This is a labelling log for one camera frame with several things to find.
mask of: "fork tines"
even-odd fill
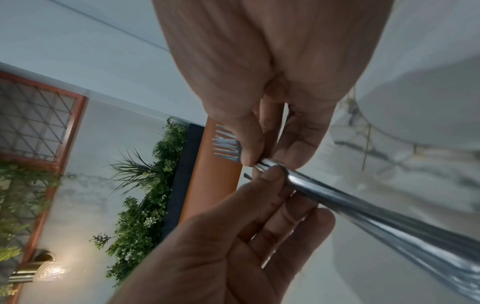
[[[213,141],[214,154],[228,160],[240,162],[242,147],[237,137],[223,125],[216,126],[215,138]]]

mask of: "silver fork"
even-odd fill
[[[216,148],[215,154],[240,162],[242,149],[237,138],[220,125],[217,134],[214,145],[222,149]],[[255,168],[266,171],[276,165],[281,164],[266,158]],[[288,186],[347,218],[447,287],[480,302],[479,241],[377,207],[299,172],[284,169]]]

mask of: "hand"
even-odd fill
[[[335,224],[327,209],[298,194],[289,197],[284,182],[284,171],[273,167],[181,224],[110,304],[280,303]]]
[[[296,169],[367,66],[393,0],[153,3],[176,65],[208,115],[238,137],[242,163],[274,153]]]

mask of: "gray concrete wall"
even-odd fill
[[[114,292],[113,279],[105,278],[114,263],[105,250],[89,239],[94,234],[113,234],[124,197],[113,192],[109,162],[136,148],[151,160],[154,144],[162,138],[165,121],[90,100],[74,143],[65,178],[60,186],[39,241],[51,250],[60,265],[69,269],[63,280],[24,285],[20,303],[105,303]],[[143,198],[142,191],[129,195]]]

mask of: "silver metal utensil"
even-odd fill
[[[239,141],[226,128],[221,131],[214,146],[227,151],[216,150],[215,154],[239,162]],[[228,147],[221,141],[223,136],[228,136]],[[255,167],[266,171],[277,165],[281,164],[266,158]],[[479,241],[374,206],[294,170],[285,171],[289,187],[347,218],[447,287],[480,302]]]

